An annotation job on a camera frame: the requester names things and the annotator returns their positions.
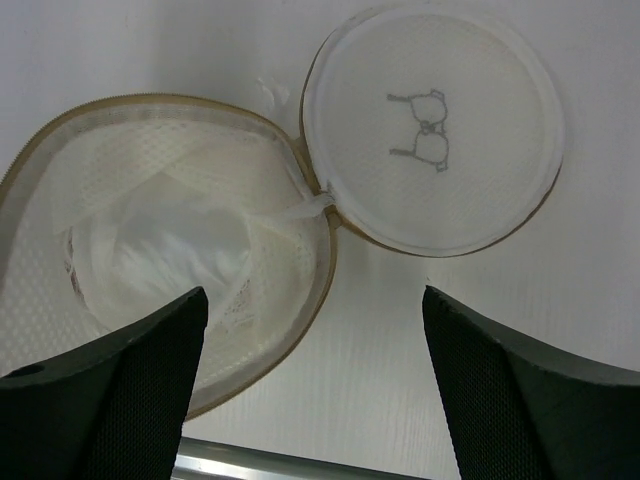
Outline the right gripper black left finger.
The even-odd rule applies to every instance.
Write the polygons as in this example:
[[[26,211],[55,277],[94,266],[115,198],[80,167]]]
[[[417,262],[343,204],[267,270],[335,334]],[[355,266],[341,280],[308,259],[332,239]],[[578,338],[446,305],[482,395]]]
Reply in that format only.
[[[2,377],[2,478],[170,478],[207,322],[197,287]]]

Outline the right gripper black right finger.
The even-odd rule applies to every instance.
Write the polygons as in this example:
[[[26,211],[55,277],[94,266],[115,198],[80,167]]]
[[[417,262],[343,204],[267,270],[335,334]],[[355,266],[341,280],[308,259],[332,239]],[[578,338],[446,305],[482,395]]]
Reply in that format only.
[[[553,347],[432,286],[422,313],[462,478],[638,478],[638,372]]]

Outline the round white mesh laundry bag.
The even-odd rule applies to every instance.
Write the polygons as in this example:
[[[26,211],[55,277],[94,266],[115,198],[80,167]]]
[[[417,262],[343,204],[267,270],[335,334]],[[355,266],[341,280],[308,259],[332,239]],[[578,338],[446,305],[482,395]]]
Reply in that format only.
[[[112,333],[88,313],[68,229],[158,174],[255,201],[296,193],[313,222],[314,280],[271,329],[210,328],[187,410],[254,384],[297,346],[333,281],[337,232],[404,255],[492,247],[544,203],[563,162],[556,87],[529,43],[468,1],[395,1],[323,41],[299,100],[298,137],[264,116],[174,93],[111,96],[39,129],[1,182],[1,373]]]

